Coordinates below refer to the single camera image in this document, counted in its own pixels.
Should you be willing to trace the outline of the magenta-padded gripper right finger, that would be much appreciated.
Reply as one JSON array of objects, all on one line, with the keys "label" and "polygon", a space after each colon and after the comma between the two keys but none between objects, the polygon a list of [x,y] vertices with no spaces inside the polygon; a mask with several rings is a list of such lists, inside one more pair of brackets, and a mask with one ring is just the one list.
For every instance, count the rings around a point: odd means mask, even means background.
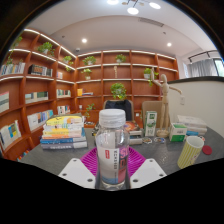
[{"label": "magenta-padded gripper right finger", "polygon": [[166,176],[166,173],[153,159],[146,159],[133,148],[129,148],[128,177],[129,188],[146,186]]}]

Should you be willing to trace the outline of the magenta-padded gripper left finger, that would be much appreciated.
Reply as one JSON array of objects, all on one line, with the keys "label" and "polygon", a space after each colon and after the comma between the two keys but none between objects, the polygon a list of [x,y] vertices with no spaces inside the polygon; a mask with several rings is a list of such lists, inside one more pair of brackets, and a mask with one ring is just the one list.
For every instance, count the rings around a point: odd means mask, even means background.
[{"label": "magenta-padded gripper left finger", "polygon": [[72,158],[60,172],[59,177],[78,186],[94,189],[97,171],[97,149],[93,148],[80,159]]}]

